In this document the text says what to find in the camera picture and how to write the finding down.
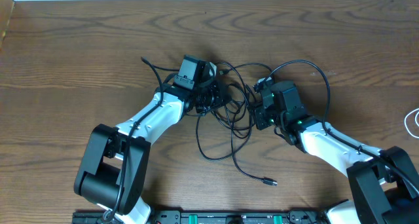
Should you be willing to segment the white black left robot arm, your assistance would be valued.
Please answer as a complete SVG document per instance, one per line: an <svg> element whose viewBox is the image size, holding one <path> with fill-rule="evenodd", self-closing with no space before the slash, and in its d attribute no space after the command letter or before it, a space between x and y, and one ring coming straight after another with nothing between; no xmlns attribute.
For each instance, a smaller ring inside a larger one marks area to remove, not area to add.
<svg viewBox="0 0 419 224"><path fill-rule="evenodd" d="M189 111L199 117L231 97L211 62L186 55L166 79L156 78L152 100L128 120L97 125L89 137L74 192L104 208L94 223L146 223L151 207L141 198L151 146Z"/></svg>

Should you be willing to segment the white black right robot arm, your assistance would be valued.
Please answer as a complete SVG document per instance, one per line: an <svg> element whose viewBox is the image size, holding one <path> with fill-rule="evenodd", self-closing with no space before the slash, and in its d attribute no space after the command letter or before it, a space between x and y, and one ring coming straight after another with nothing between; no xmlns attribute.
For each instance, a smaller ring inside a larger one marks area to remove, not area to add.
<svg viewBox="0 0 419 224"><path fill-rule="evenodd" d="M323 213L327 223L417 223L418 172L400 147L381 149L339 132L309 115L292 81L259 79L261 101L251 107L258 130L277 135L348 178L352 199Z"/></svg>

